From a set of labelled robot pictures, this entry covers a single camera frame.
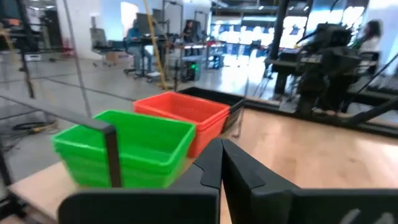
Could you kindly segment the cardboard box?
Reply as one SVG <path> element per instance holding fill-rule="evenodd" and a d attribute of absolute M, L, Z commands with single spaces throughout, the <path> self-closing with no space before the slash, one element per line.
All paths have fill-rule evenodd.
<path fill-rule="evenodd" d="M 112 51 L 105 55 L 106 61 L 112 65 L 130 62 L 130 56 L 125 51 Z"/>

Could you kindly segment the dark computer monitor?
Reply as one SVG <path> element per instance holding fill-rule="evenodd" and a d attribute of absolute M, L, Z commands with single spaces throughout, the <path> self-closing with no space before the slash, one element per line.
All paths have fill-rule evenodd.
<path fill-rule="evenodd" d="M 153 17 L 150 17 L 152 19 L 152 26 L 154 30 L 154 35 L 163 35 L 163 31 L 161 29 L 161 26 L 159 26 L 156 21 L 154 20 Z M 141 34 L 151 34 L 151 30 L 149 27 L 149 21 L 148 21 L 148 16 L 147 14 L 142 14 L 142 13 L 137 13 L 136 14 L 136 21 L 137 21 L 137 26 L 139 29 L 139 32 Z"/>

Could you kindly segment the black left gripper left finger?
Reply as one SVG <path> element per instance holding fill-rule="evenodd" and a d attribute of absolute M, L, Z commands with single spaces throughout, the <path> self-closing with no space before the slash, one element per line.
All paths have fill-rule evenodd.
<path fill-rule="evenodd" d="M 94 189 L 60 204 L 59 224 L 220 224 L 223 144 L 213 139 L 166 189 Z"/>

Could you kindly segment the black plastic basket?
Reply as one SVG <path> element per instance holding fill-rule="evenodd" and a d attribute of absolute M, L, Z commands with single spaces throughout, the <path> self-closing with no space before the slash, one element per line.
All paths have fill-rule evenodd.
<path fill-rule="evenodd" d="M 214 90 L 208 90 L 199 87 L 189 87 L 183 90 L 179 90 L 179 93 L 203 98 L 210 101 L 215 101 L 229 106 L 229 116 L 224 122 L 222 133 L 227 132 L 238 120 L 239 115 L 244 109 L 244 98 L 238 95 L 232 95 L 229 93 L 223 93 Z"/>

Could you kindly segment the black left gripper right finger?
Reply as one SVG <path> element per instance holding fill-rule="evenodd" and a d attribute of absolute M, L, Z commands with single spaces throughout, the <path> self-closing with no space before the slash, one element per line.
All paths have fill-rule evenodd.
<path fill-rule="evenodd" d="M 222 145 L 233 224 L 398 224 L 398 189 L 303 189 L 232 141 Z"/>

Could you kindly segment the grey office chair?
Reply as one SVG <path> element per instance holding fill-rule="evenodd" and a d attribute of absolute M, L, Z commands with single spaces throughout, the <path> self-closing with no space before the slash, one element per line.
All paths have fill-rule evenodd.
<path fill-rule="evenodd" d="M 100 28 L 90 28 L 91 51 L 101 57 L 103 66 L 112 67 L 115 65 L 106 61 L 105 55 L 112 51 L 124 51 L 123 40 L 108 40 L 105 31 Z"/>

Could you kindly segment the black desk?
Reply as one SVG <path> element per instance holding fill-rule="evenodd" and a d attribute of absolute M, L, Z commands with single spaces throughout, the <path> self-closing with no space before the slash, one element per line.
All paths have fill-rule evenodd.
<path fill-rule="evenodd" d="M 272 66 L 272 73 L 277 73 L 277 80 L 274 87 L 275 95 L 284 95 L 287 84 L 287 77 L 299 77 L 303 74 L 301 68 L 297 67 L 297 50 L 283 50 L 277 60 L 266 59 L 265 64 Z M 361 63 L 351 77 L 363 77 L 365 75 L 374 75 L 379 65 L 380 51 L 360 53 Z"/>

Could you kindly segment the orange plastic basket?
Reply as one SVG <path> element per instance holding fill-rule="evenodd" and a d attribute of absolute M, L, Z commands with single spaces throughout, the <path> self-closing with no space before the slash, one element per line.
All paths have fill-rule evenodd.
<path fill-rule="evenodd" d="M 228 110 L 221 110 L 217 113 L 197 112 L 193 110 L 178 110 L 177 112 L 161 111 L 153 108 L 138 108 L 134 109 L 135 113 L 146 114 L 149 116 L 157 116 L 162 118 L 176 119 L 179 121 L 186 121 L 193 123 L 199 130 L 209 128 L 211 125 L 226 119 Z"/>
<path fill-rule="evenodd" d="M 137 100 L 133 103 L 133 107 L 134 109 L 153 108 L 170 112 L 177 112 L 178 110 L 193 110 L 207 113 L 217 113 L 221 110 L 227 109 L 229 114 L 228 105 L 172 91 Z"/>
<path fill-rule="evenodd" d="M 198 157 L 208 143 L 220 135 L 227 117 L 228 115 L 220 119 L 214 119 L 210 124 L 196 124 L 195 137 L 187 152 L 187 156 L 190 158 Z"/>

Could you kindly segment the person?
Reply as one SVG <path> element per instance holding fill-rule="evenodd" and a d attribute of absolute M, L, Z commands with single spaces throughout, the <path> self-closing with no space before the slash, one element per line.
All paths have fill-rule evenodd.
<path fill-rule="evenodd" d="M 146 49 L 142 50 L 141 33 L 138 27 L 138 21 L 135 19 L 132 27 L 127 31 L 126 36 L 127 52 L 134 58 L 134 67 L 140 69 L 141 61 L 145 57 L 147 59 L 147 72 L 152 72 L 152 54 Z"/>
<path fill-rule="evenodd" d="M 194 21 L 194 20 L 187 20 L 185 27 L 183 29 L 182 32 L 182 37 L 183 37 L 183 41 L 185 43 L 197 43 L 200 40 L 199 37 L 199 25 L 200 23 L 198 21 Z"/>
<path fill-rule="evenodd" d="M 364 27 L 362 37 L 356 39 L 351 48 L 360 52 L 378 52 L 382 37 L 382 22 L 377 19 L 370 20 Z"/>

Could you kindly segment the device with green light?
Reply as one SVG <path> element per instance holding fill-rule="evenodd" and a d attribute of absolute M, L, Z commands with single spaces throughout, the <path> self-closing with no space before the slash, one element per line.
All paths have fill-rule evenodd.
<path fill-rule="evenodd" d="M 201 62 L 199 60 L 185 60 L 180 78 L 183 83 L 199 81 L 201 78 Z"/>

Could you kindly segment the black tripod stand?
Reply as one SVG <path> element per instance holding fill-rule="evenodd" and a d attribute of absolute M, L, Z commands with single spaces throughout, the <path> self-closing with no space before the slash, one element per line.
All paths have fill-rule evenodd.
<path fill-rule="evenodd" d="M 15 0 L 15 1 L 17 4 L 17 10 L 21 17 L 22 29 L 24 31 L 24 34 L 22 35 L 22 39 L 24 40 L 24 46 L 21 47 L 21 49 L 20 49 L 22 71 L 24 72 L 24 80 L 25 80 L 25 84 L 27 85 L 29 97 L 31 99 L 35 99 L 34 87 L 33 87 L 31 77 L 30 77 L 30 71 L 29 71 L 29 68 L 27 65 L 27 60 L 25 58 L 25 53 L 26 53 L 25 49 L 27 47 L 32 48 L 32 46 L 34 44 L 34 37 L 32 35 L 32 30 L 31 30 L 29 22 L 28 22 L 28 17 L 26 14 L 24 0 Z"/>

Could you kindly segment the green plastic basket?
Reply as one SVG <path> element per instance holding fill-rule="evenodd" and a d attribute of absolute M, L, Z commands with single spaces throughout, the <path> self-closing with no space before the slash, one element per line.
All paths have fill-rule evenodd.
<path fill-rule="evenodd" d="M 104 161 L 68 158 L 62 159 L 72 179 L 85 187 L 111 186 L 108 174 L 108 165 Z M 183 158 L 176 168 L 168 174 L 122 165 L 121 179 L 125 188 L 166 188 L 174 182 L 185 170 L 186 159 Z"/>
<path fill-rule="evenodd" d="M 109 187 L 109 167 L 104 150 L 56 150 L 72 177 L 80 185 Z M 186 149 L 171 153 L 148 148 L 120 151 L 119 162 L 123 187 L 166 188 L 182 172 Z"/>
<path fill-rule="evenodd" d="M 193 138 L 195 125 L 186 121 L 106 110 L 94 119 L 116 128 L 120 165 L 128 168 L 178 175 Z M 55 152 L 102 161 L 106 158 L 104 134 L 75 125 L 53 137 Z"/>

